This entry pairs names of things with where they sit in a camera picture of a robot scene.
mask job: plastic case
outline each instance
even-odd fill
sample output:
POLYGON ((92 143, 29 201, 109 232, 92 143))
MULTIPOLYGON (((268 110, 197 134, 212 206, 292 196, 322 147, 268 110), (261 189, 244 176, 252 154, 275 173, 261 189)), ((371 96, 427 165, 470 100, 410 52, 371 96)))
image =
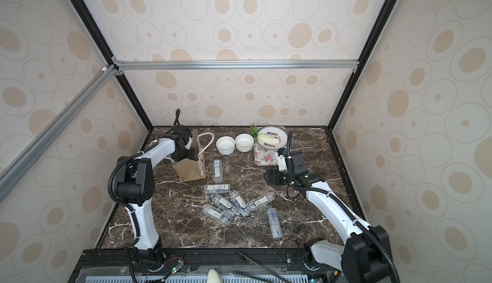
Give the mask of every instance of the plastic case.
POLYGON ((272 230, 273 238, 282 237, 282 228, 280 227, 279 217, 276 213, 276 208, 272 207, 267 209, 268 220, 270 221, 270 229, 272 230))
POLYGON ((249 209, 255 210, 262 206, 267 205, 268 203, 272 202, 274 199, 275 199, 275 195, 273 193, 266 193, 263 194, 262 196, 257 197, 256 199, 249 201, 248 206, 249 209))
POLYGON ((231 222, 231 216, 209 204, 205 204, 203 206, 202 213, 223 224, 228 224, 231 222))
POLYGON ((213 181, 217 183, 222 183, 222 160, 216 159, 213 161, 213 181))
POLYGON ((238 193, 237 190, 232 190, 229 193, 229 197, 231 198, 234 205, 238 208, 238 212, 241 214, 241 216, 246 217, 247 215, 249 215, 249 213, 251 212, 251 209, 246 204, 245 200, 238 193))
POLYGON ((220 184, 220 185, 203 185, 202 191, 206 194, 223 194, 231 191, 230 184, 220 184))
POLYGON ((214 194, 212 197, 212 202, 217 205, 220 210, 231 217, 234 217, 238 211, 238 208, 234 204, 232 204, 231 201, 224 198, 220 194, 214 194))

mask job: wallpaper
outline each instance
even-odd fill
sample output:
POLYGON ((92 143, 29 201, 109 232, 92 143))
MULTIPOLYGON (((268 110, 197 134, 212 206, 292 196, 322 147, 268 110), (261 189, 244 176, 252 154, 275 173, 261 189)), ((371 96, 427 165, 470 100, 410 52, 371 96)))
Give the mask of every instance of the wallpaper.
POLYGON ((66 0, 0 0, 0 173, 106 64, 66 0))
POLYGON ((120 60, 357 59, 384 0, 88 0, 120 60))
POLYGON ((402 282, 492 277, 491 5, 400 0, 335 128, 402 282))
POLYGON ((126 71, 152 124, 326 125, 351 69, 126 71))
POLYGON ((107 181, 147 134, 115 78, 0 202, 0 282, 65 283, 114 202, 107 181))

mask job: dark marble surface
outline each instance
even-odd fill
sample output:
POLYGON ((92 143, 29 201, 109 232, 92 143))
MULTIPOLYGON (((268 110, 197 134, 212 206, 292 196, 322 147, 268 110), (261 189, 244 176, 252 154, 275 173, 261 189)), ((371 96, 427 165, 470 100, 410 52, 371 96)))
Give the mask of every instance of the dark marble surface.
MULTIPOLYGON (((229 135, 235 138, 249 128, 197 128, 198 133, 213 132, 215 139, 229 135)), ((321 128, 288 128, 293 131, 292 149, 303 151, 304 159, 311 170, 319 172, 328 181, 332 190, 347 204, 347 194, 330 150, 328 139, 321 128)), ((165 131, 154 129, 153 139, 165 131)), ((210 136, 204 136, 202 145, 210 136)), ((266 185, 263 172, 273 166, 260 167, 254 163, 253 151, 224 156, 218 153, 213 142, 205 152, 207 177, 198 181, 180 183, 169 161, 159 163, 154 169, 156 192, 152 198, 152 213, 156 230, 164 248, 294 248, 316 237, 336 244, 341 239, 323 214, 302 196, 290 199, 285 186, 271 188, 266 185), (267 208, 252 211, 249 216, 236 215, 229 225, 216 222, 201 213, 204 204, 212 204, 211 195, 204 194, 201 187, 213 183, 212 165, 221 159, 224 169, 223 183, 230 183, 246 201, 267 192, 274 192, 275 200, 268 207, 275 207, 280 219, 283 237, 273 239, 267 216, 267 208)), ((121 248, 133 239, 130 220, 126 210, 120 207, 104 237, 102 248, 121 248)))

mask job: brown paper bag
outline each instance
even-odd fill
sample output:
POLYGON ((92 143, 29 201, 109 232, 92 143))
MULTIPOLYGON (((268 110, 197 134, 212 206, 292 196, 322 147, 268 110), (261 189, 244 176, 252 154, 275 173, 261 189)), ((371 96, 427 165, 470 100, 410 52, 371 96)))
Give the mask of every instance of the brown paper bag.
POLYGON ((173 165, 180 177, 180 182, 189 182, 197 179, 203 179, 206 177, 205 174, 205 156, 202 152, 200 156, 198 153, 202 150, 203 146, 198 141, 198 132, 194 130, 191 132, 193 141, 191 142, 190 148, 195 150, 195 157, 193 160, 185 158, 180 162, 173 165))

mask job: plant sprig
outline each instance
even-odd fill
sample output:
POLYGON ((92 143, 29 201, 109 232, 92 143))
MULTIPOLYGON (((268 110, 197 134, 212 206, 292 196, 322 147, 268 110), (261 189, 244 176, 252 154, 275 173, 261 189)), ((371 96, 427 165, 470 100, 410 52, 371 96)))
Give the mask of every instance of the plant sprig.
POLYGON ((251 130, 251 132, 249 133, 253 138, 256 138, 258 137, 258 127, 254 126, 253 124, 251 124, 249 126, 249 129, 251 130))

